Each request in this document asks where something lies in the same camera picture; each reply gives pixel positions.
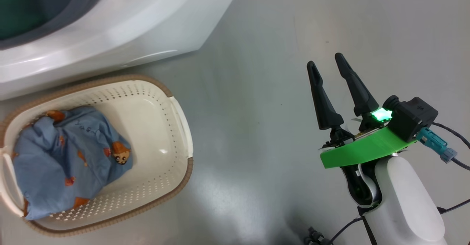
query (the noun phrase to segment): round opening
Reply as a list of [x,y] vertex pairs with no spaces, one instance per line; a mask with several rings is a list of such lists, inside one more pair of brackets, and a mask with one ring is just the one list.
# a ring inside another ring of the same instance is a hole
[[0,0],[0,50],[53,33],[85,15],[98,0]]

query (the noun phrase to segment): blue cable connector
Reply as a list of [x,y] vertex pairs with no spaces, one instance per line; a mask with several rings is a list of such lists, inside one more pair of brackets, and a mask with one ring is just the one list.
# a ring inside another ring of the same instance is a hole
[[447,142],[427,127],[422,128],[418,132],[416,140],[434,150],[445,163],[449,163],[455,156],[457,156],[457,151],[448,148]]

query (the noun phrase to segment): green plastic mount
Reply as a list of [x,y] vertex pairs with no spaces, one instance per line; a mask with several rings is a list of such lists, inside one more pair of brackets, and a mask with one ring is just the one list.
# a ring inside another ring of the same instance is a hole
[[326,169],[354,165],[397,153],[415,142],[407,143],[385,127],[353,143],[325,151],[320,158]]

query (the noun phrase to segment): clothing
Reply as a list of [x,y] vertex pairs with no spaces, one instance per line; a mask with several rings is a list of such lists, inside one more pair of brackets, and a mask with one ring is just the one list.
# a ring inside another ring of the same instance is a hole
[[22,130],[14,152],[28,220],[86,204],[133,164],[129,143],[93,107],[49,111]]

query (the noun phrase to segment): white plastic basket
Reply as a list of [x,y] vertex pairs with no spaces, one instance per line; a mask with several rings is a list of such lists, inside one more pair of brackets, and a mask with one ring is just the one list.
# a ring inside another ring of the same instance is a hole
[[192,172],[193,142],[184,113],[171,92],[146,76],[130,75],[81,84],[29,103],[8,116],[0,130],[1,196],[23,216],[12,149],[22,128],[45,111],[91,105],[129,141],[133,168],[80,208],[27,224],[64,237],[102,228],[142,213],[179,193]]

